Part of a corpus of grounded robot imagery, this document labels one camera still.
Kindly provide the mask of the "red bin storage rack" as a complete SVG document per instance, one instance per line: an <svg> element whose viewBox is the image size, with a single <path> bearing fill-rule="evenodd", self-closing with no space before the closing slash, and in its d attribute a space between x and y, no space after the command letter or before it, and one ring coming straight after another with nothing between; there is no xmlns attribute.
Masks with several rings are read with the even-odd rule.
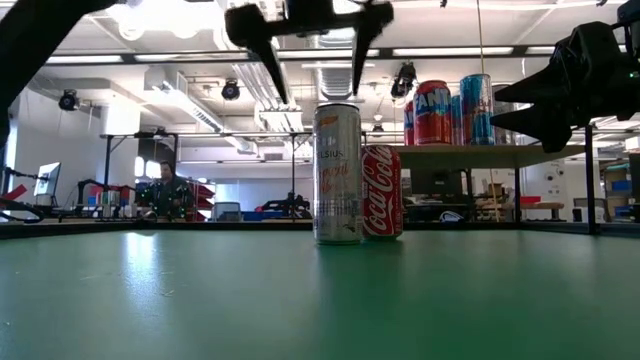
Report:
<svg viewBox="0 0 640 360"><path fill-rule="evenodd" d="M215 191L210 185L195 182L188 183L190 200L187 203L188 222L207 222L215 201Z"/></svg>

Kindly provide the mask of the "black aluminium table frame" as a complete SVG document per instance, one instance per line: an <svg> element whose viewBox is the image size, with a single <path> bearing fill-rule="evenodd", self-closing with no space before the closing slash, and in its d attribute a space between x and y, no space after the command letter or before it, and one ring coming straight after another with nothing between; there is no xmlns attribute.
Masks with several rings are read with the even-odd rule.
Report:
<svg viewBox="0 0 640 360"><path fill-rule="evenodd" d="M0 224L0 240L78 235L118 231L311 231L312 224L296 222L222 222L222 223L153 223L153 222L84 222L84 223L38 223ZM507 222L507 223L409 223L408 231L502 231L523 230L582 235L601 235L640 239L640 224L596 223L592 228L587 223L563 222Z"/></svg>

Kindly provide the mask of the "wooden shelf with black frame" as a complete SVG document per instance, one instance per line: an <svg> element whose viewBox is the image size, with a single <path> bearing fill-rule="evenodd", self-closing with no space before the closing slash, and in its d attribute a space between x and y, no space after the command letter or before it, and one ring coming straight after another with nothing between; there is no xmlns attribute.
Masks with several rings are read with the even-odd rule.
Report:
<svg viewBox="0 0 640 360"><path fill-rule="evenodd" d="M568 145L557 153L546 153L538 145L429 145L399 146L397 151L402 164L407 168L428 168L436 171L454 170L464 172L470 179L474 169L512 169L515 171L515 204L514 219L507 223L466 223L451 224L451 230L534 230L572 234L598 235L601 226L595 219L594 192L594 127L589 125L583 129L585 143ZM521 219L521 176L520 170L544 162L567 158L583 153L586 159L587 187L587 222L585 224L565 224L558 222L525 222Z"/></svg>

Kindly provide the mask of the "wooden table with metal legs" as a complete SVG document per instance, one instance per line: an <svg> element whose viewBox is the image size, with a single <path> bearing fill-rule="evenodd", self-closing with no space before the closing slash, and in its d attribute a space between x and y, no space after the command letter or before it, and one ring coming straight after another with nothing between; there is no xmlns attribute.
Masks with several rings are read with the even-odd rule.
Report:
<svg viewBox="0 0 640 360"><path fill-rule="evenodd" d="M564 207L560 202L525 203L520 214L526 221L562 222L560 212Z"/></svg>

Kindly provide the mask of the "blue silver Red Bull can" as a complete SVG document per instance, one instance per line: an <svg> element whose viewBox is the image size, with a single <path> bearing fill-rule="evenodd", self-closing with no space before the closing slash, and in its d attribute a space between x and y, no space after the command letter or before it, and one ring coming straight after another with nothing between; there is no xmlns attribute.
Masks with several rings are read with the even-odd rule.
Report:
<svg viewBox="0 0 640 360"><path fill-rule="evenodd" d="M468 75L460 81L461 116L467 145L494 145L493 92L488 74Z"/></svg>
<svg viewBox="0 0 640 360"><path fill-rule="evenodd" d="M451 98L451 138L453 145L462 145L464 142L463 124L461 115L460 96L455 95Z"/></svg>

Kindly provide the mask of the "black computer monitor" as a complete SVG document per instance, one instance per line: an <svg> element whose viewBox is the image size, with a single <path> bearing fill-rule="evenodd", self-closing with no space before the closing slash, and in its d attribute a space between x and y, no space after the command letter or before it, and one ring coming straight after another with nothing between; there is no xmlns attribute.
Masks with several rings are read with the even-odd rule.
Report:
<svg viewBox="0 0 640 360"><path fill-rule="evenodd" d="M414 195L441 198L456 197L463 193L460 172L418 168L410 171L410 178L411 191Z"/></svg>

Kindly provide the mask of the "silver computer monitor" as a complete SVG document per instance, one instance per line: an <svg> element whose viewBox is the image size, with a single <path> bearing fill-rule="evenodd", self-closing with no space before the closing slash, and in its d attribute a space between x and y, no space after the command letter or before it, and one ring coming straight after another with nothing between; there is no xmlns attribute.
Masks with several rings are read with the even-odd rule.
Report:
<svg viewBox="0 0 640 360"><path fill-rule="evenodd" d="M39 206L56 206L56 189L61 170L61 163L54 162L41 165L34 188L36 204Z"/></svg>

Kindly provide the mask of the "white Celsius can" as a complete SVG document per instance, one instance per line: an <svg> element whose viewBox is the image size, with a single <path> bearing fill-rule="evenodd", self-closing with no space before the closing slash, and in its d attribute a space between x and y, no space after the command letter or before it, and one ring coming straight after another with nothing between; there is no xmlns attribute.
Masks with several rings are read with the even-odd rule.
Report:
<svg viewBox="0 0 640 360"><path fill-rule="evenodd" d="M320 244L362 235L361 118L350 104L319 106L313 123L313 231Z"/></svg>
<svg viewBox="0 0 640 360"><path fill-rule="evenodd" d="M513 112L516 110L515 103L501 102L496 99L496 93L506 88L506 84L493 85L493 115L500 115L504 113ZM506 130L501 127L494 128L494 136L495 136L495 144L496 145L514 145L516 143L514 132L511 130Z"/></svg>

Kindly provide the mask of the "shelving with blue bins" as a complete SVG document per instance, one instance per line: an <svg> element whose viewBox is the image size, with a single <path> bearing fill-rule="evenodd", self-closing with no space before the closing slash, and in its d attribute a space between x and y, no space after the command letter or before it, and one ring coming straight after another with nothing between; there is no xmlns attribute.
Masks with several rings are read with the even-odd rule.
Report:
<svg viewBox="0 0 640 360"><path fill-rule="evenodd" d="M640 152L606 164L602 179L610 221L640 224Z"/></svg>

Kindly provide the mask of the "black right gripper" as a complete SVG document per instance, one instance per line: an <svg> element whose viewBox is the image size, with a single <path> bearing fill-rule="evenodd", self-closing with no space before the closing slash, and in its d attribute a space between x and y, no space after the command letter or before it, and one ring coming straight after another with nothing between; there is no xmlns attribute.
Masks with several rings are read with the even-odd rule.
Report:
<svg viewBox="0 0 640 360"><path fill-rule="evenodd" d="M575 27L555 44L550 63L539 72L495 93L509 103L542 103L491 117L490 123L537 139L545 153L565 148L572 126L613 116L627 121L640 112L640 61L620 50L614 28L595 21Z"/></svg>

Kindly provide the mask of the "black gantry frame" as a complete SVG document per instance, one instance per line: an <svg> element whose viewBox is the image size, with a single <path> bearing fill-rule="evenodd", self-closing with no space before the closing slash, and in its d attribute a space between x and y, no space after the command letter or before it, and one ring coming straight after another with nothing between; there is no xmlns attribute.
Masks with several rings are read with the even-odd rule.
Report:
<svg viewBox="0 0 640 360"><path fill-rule="evenodd" d="M112 152L124 141L128 139L152 139L161 140L165 138L172 138L174 140L174 156L173 162L177 163L177 147L179 145L180 135L175 132L166 132L165 130L158 129L155 132L150 131L138 131L133 134L100 134L99 137L106 141L106 152L104 160L104 174L103 181L100 186L103 189L103 193L109 196L112 185L109 183L111 154Z"/></svg>

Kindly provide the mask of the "silver ribbed duct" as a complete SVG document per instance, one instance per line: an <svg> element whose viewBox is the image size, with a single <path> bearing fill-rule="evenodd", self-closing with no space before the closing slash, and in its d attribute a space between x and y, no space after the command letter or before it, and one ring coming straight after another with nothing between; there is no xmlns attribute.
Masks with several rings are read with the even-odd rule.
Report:
<svg viewBox="0 0 640 360"><path fill-rule="evenodd" d="M316 78L320 95L326 100L348 100L353 95L352 67L349 63L320 63Z"/></svg>

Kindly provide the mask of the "person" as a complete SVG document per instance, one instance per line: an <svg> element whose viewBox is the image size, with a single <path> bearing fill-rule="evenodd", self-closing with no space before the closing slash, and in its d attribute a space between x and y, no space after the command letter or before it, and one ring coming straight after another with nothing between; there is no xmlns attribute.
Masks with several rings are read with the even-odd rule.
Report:
<svg viewBox="0 0 640 360"><path fill-rule="evenodd" d="M160 163L160 178L151 184L150 206L158 217L185 218L193 205L190 184L175 174L173 166Z"/></svg>

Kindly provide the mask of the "black overhead light bar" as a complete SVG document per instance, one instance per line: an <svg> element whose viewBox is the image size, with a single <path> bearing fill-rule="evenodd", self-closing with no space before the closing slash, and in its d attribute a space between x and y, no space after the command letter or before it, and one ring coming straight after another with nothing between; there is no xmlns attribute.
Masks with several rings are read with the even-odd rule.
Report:
<svg viewBox="0 0 640 360"><path fill-rule="evenodd" d="M367 52L369 61L474 59L547 57L554 51L552 45L516 45L489 47L410 47L373 48ZM276 52L283 62L347 61L352 51L346 48L282 49ZM247 51L197 51L162 53L104 53L63 54L51 56L48 66L104 66L173 63L244 63L257 62L258 56Z"/></svg>

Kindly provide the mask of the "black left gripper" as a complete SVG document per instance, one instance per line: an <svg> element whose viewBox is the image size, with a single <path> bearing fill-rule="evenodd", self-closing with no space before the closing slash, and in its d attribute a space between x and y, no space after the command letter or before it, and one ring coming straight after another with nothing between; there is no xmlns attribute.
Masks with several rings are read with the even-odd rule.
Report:
<svg viewBox="0 0 640 360"><path fill-rule="evenodd" d="M333 0L285 0L284 18L268 22L253 3L230 8L224 14L227 36L237 47L254 53L271 76L283 103L289 95L276 49L275 36L325 35L331 30L351 28L355 31L352 55L352 94L359 93L360 81L372 42L394 19L393 6L388 1L366 1L355 12L338 14Z"/></svg>

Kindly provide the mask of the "red Coca-Cola can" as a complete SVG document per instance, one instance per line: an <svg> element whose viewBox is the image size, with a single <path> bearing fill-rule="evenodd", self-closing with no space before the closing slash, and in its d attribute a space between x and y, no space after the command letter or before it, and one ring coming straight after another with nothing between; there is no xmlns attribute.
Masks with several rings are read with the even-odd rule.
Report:
<svg viewBox="0 0 640 360"><path fill-rule="evenodd" d="M400 156L392 146L362 150L363 236L366 241L395 241L403 233Z"/></svg>

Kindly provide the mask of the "white air duct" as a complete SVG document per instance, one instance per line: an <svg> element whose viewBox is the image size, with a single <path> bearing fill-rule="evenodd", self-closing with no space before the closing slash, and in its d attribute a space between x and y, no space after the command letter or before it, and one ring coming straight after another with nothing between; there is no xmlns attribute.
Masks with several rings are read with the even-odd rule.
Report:
<svg viewBox="0 0 640 360"><path fill-rule="evenodd" d="M217 135L233 146L238 153L258 154L255 142L232 136L233 129L226 127L217 114L189 94L189 83L181 72L177 71L171 75L162 66L151 66L144 73L144 85L146 90L152 90L157 94L160 103L185 112L209 133Z"/></svg>

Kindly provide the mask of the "green table mat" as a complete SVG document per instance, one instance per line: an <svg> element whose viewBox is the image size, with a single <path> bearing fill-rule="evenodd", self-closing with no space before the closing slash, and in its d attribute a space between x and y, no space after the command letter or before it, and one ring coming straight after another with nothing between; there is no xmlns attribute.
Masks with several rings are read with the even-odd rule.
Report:
<svg viewBox="0 0 640 360"><path fill-rule="evenodd" d="M0 360L640 360L640 239L157 231L0 242Z"/></svg>

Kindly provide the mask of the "grey mesh office chair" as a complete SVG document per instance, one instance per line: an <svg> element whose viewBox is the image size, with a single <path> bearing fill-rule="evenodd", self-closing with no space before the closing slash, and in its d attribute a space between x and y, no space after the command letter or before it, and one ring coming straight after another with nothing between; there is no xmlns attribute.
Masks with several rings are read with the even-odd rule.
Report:
<svg viewBox="0 0 640 360"><path fill-rule="evenodd" d="M216 202L212 207L212 222L240 222L242 220L239 202Z"/></svg>

